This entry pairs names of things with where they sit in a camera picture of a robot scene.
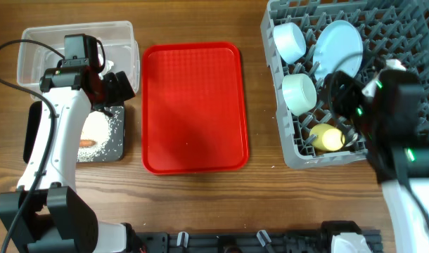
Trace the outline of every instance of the gray dish rack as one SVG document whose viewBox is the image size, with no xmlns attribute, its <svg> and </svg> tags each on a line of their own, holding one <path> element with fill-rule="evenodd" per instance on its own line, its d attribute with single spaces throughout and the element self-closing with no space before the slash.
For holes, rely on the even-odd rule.
<svg viewBox="0 0 429 253">
<path fill-rule="evenodd" d="M 429 133 L 429 0 L 349 0 L 323 4 L 322 0 L 270 0 L 264 12 L 262 39 L 267 65 L 276 92 L 278 132 L 285 163 L 293 169 L 340 165 L 364 160 L 364 140 L 340 152 L 321 153 L 311 145 L 316 136 L 309 131 L 316 124 L 333 124 L 328 106 L 318 101 L 316 107 L 299 117 L 291 114 L 283 99 L 282 79 L 287 74 L 308 74 L 319 92 L 324 84 L 316 81 L 319 63 L 312 58 L 322 30 L 335 20 L 345 20 L 359 31 L 365 52 L 378 53 L 402 61 L 408 71 L 418 74 L 425 89 L 419 105 L 418 130 Z M 274 26 L 287 22 L 297 24 L 305 36 L 307 53 L 294 64 L 286 64 L 274 43 Z M 373 58 L 365 58 L 356 78 L 367 83 L 373 76 Z"/>
</svg>

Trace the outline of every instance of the yellow cup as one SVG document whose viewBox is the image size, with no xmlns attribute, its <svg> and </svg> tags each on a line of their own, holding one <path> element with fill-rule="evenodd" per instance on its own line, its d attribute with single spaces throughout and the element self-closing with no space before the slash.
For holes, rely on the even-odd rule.
<svg viewBox="0 0 429 253">
<path fill-rule="evenodd" d="M 312 143 L 312 145 L 324 151 L 337 151 L 344 146 L 345 137 L 342 132 L 329 125 L 329 124 L 318 124 L 310 131 L 311 135 L 318 136 Z"/>
</svg>

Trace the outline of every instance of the white mug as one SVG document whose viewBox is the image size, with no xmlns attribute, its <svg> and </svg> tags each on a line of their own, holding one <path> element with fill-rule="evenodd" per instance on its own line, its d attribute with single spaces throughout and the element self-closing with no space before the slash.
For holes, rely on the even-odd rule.
<svg viewBox="0 0 429 253">
<path fill-rule="evenodd" d="M 273 34 L 277 51 L 287 64 L 295 63 L 307 51 L 304 35 L 295 23 L 277 25 Z"/>
<path fill-rule="evenodd" d="M 288 74 L 282 81 L 283 99 L 288 109 L 296 115 L 308 112 L 316 105 L 316 88 L 306 74 Z"/>
</svg>

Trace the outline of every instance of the red tray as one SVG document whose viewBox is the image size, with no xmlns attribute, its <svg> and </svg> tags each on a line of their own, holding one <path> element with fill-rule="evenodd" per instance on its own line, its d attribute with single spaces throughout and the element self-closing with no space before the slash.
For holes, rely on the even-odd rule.
<svg viewBox="0 0 429 253">
<path fill-rule="evenodd" d="M 233 44 L 152 46 L 142 65 L 147 170 L 228 171 L 248 161 L 241 58 Z"/>
</svg>

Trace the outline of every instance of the green led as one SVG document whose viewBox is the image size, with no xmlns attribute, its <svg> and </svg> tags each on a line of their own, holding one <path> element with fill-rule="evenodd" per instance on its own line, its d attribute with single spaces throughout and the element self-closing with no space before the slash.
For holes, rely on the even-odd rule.
<svg viewBox="0 0 429 253">
<path fill-rule="evenodd" d="M 382 82 L 380 82 L 380 81 L 376 81 L 376 84 L 377 84 L 377 87 L 379 88 L 379 89 L 381 89 L 382 87 L 383 87 L 383 85 L 382 85 Z"/>
<path fill-rule="evenodd" d="M 357 108 L 357 113 L 359 116 L 363 115 L 363 110 L 361 108 Z"/>
<path fill-rule="evenodd" d="M 406 149 L 406 155 L 408 155 L 410 161 L 414 162 L 416 160 L 416 158 L 414 157 L 413 151 L 411 150 L 411 148 L 407 148 Z"/>
</svg>

